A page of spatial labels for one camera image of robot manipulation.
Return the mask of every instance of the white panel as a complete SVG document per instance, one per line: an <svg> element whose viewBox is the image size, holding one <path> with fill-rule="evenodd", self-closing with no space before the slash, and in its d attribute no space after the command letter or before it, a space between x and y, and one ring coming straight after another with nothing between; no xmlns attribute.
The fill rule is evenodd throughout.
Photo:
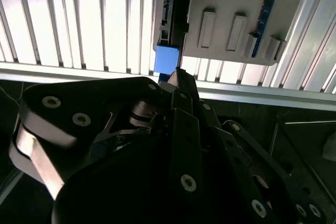
<svg viewBox="0 0 336 224"><path fill-rule="evenodd" d="M224 61L220 82L237 83L242 64L240 62Z"/></svg>
<svg viewBox="0 0 336 224"><path fill-rule="evenodd" d="M142 33L141 33L141 67L140 74L149 73L151 39L152 39L153 0L142 2Z"/></svg>
<svg viewBox="0 0 336 224"><path fill-rule="evenodd" d="M208 73L209 59L201 59L198 71L198 80L204 81Z"/></svg>
<svg viewBox="0 0 336 224"><path fill-rule="evenodd" d="M284 88L299 89L336 14L335 0L321 0L296 55Z"/></svg>
<svg viewBox="0 0 336 224"><path fill-rule="evenodd" d="M224 64L224 62L221 60L219 65L218 65L216 79L219 79L220 75L222 74L223 64Z"/></svg>
<svg viewBox="0 0 336 224"><path fill-rule="evenodd" d="M197 58L196 69L195 69L195 73L194 73L194 75L196 75L196 76L198 76L198 72L200 71L201 61L202 61L201 58Z"/></svg>
<svg viewBox="0 0 336 224"><path fill-rule="evenodd" d="M216 80L217 71L218 71L218 68L221 65L221 63L222 62L220 60L210 60L208 74L206 76L207 81L215 81Z"/></svg>
<svg viewBox="0 0 336 224"><path fill-rule="evenodd" d="M105 0L105 54L111 72L126 72L126 17L126 0Z"/></svg>
<svg viewBox="0 0 336 224"><path fill-rule="evenodd" d="M193 76L196 71L196 64L197 58L183 56L181 68Z"/></svg>
<svg viewBox="0 0 336 224"><path fill-rule="evenodd" d="M13 62L12 52L5 33L5 27L0 16L0 61Z"/></svg>
<svg viewBox="0 0 336 224"><path fill-rule="evenodd" d="M42 65L58 66L55 38L47 0L27 0Z"/></svg>
<svg viewBox="0 0 336 224"><path fill-rule="evenodd" d="M266 74L267 74L267 70L268 70L268 67L267 67L267 66L264 66L264 67L262 68L261 75L260 75L260 78L259 78L259 82L260 82L260 83L263 83L263 82L264 82L264 79L265 79Z"/></svg>
<svg viewBox="0 0 336 224"><path fill-rule="evenodd" d="M263 69L264 66L262 65L247 64L242 78L242 84L258 85Z"/></svg>
<svg viewBox="0 0 336 224"><path fill-rule="evenodd" d="M332 27L333 31L330 34L326 46L322 49L320 57L314 66L304 90L320 92L324 86L330 73L332 73L333 66L336 63L336 29Z"/></svg>
<svg viewBox="0 0 336 224"><path fill-rule="evenodd" d="M74 0L64 0L64 11L66 13L67 29L70 37L71 55L73 67L81 68L80 50L78 41L78 27L76 23Z"/></svg>
<svg viewBox="0 0 336 224"><path fill-rule="evenodd" d="M245 32L245 27L246 27L246 17L235 15L226 50L236 51L238 49Z"/></svg>
<svg viewBox="0 0 336 224"><path fill-rule="evenodd" d="M70 49L70 38L68 35L68 24L66 17L65 0L52 0L55 10L55 20L58 35L59 50L64 67L72 67L72 57Z"/></svg>
<svg viewBox="0 0 336 224"><path fill-rule="evenodd" d="M287 33L285 41L287 41L285 50L278 63L274 78L271 81L271 87L277 88L281 84L292 57L295 57L297 45L300 44L302 36L304 36L305 28L309 24L311 15L314 12L316 0L301 0L293 22Z"/></svg>
<svg viewBox="0 0 336 224"><path fill-rule="evenodd" d="M264 57L269 61L273 61L276 59L276 55L280 46L281 40L271 37L266 48L266 52Z"/></svg>
<svg viewBox="0 0 336 224"><path fill-rule="evenodd" d="M21 0L1 0L20 63L36 64Z"/></svg>
<svg viewBox="0 0 336 224"><path fill-rule="evenodd" d="M275 70L277 69L278 64L274 64L273 66L268 67L264 81L263 87L269 87L274 76Z"/></svg>
<svg viewBox="0 0 336 224"><path fill-rule="evenodd" d="M140 72L140 12L141 0L128 0L128 54L127 67L131 73L139 74Z"/></svg>
<svg viewBox="0 0 336 224"><path fill-rule="evenodd" d="M322 90L325 93L331 93L333 88L336 86L336 63L333 66L333 68L331 69L325 83L322 86Z"/></svg>
<svg viewBox="0 0 336 224"><path fill-rule="evenodd" d="M248 39L247 39L247 43L246 43L246 47L245 47L245 50L244 50L244 56L246 58L251 58L252 57L252 53L253 53L254 47L256 45L256 42L257 42L257 37L255 37L252 34L249 34Z"/></svg>
<svg viewBox="0 0 336 224"><path fill-rule="evenodd" d="M156 52L154 51L153 46L152 46L151 51L150 51L150 62L149 62L149 70L150 71L154 71L155 57L156 57Z"/></svg>
<svg viewBox="0 0 336 224"><path fill-rule="evenodd" d="M201 32L199 33L198 47L209 48L212 32L215 25L216 14L204 12Z"/></svg>
<svg viewBox="0 0 336 224"><path fill-rule="evenodd" d="M86 68L103 70L100 0L79 0L79 20Z"/></svg>

